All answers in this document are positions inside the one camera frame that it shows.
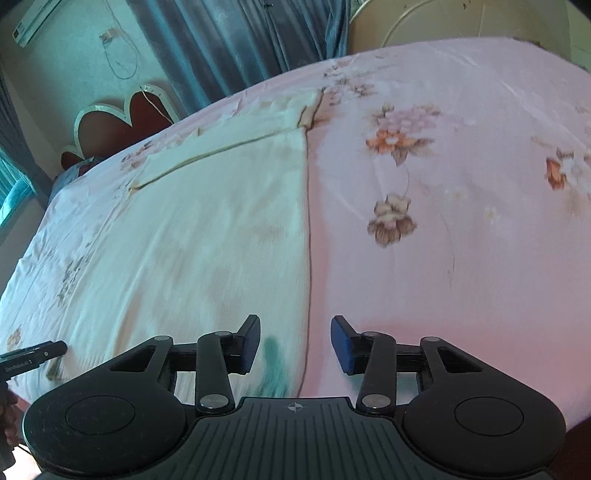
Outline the person's left hand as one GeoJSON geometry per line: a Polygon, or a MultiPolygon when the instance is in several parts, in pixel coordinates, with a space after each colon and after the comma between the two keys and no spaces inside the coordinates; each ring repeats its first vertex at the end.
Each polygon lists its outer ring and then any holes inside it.
{"type": "Polygon", "coordinates": [[[6,438],[7,444],[14,448],[19,444],[19,412],[17,408],[18,398],[7,391],[6,401],[1,405],[1,431],[6,438]]]}

